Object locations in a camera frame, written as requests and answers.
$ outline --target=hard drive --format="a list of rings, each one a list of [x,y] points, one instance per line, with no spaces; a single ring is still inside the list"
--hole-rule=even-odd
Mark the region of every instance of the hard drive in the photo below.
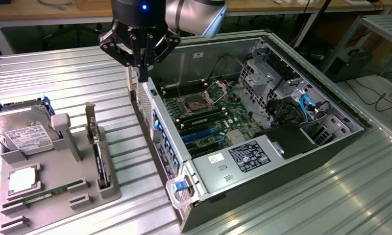
[[[7,151],[31,155],[53,148],[61,135],[51,127],[53,110],[47,98],[0,105],[0,143]]]

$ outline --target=white label sticker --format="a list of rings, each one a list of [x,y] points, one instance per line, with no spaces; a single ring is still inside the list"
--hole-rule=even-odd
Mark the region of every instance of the white label sticker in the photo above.
[[[218,162],[222,161],[223,159],[224,159],[224,156],[223,156],[222,153],[210,156],[210,162],[211,162],[212,164],[214,164],[214,163],[218,163]]]
[[[7,131],[5,135],[21,151],[29,151],[43,146],[52,145],[49,135],[43,125]]]
[[[203,57],[203,52],[199,52],[199,53],[195,53],[194,54],[194,59],[202,58],[202,57]]]

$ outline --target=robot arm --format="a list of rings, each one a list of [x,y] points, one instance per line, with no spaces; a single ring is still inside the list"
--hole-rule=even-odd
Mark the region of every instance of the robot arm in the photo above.
[[[99,37],[100,48],[126,67],[138,67],[139,82],[147,82],[148,67],[180,43],[180,30],[214,37],[226,11],[224,0],[112,0],[112,28]]]

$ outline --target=metal slotted table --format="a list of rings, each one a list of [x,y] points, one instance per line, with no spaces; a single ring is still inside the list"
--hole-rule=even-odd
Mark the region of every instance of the metal slotted table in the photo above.
[[[367,27],[372,32],[378,33],[384,39],[392,42],[392,15],[379,15],[379,16],[359,16],[351,28],[348,29],[338,47],[335,48],[332,54],[330,55],[327,61],[323,65],[323,72],[327,72],[334,60],[336,59],[340,51],[347,46],[351,37],[360,26]]]
[[[126,68],[98,47],[1,57],[0,102],[41,94],[57,113],[69,114],[72,132],[86,125],[84,102],[96,104],[123,196],[29,234],[179,234],[131,105]],[[348,232],[392,234],[392,139],[379,128],[322,168],[187,234]]]

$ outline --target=wooden desk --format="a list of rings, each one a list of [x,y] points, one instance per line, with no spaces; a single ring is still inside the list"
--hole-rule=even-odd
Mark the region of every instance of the wooden desk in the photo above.
[[[272,0],[226,0],[228,4],[227,16],[251,16],[251,15],[282,15],[300,14],[304,12],[306,5],[299,3],[280,4]],[[304,38],[312,21],[316,18],[318,12],[323,6],[324,0],[320,3],[311,4],[307,13],[311,17],[307,21],[303,32],[298,38],[296,44]],[[392,8],[392,0],[383,0],[387,14]],[[344,11],[368,11],[374,5],[351,6],[343,0],[332,0],[326,12]],[[80,11],[76,4],[67,6],[67,10],[61,11],[55,7],[41,5],[36,0],[13,0],[12,4],[0,5],[0,51],[4,55],[13,54],[13,49],[3,34],[1,28],[15,26],[33,25],[56,25],[56,24],[87,24],[112,22],[112,10],[92,10]]]

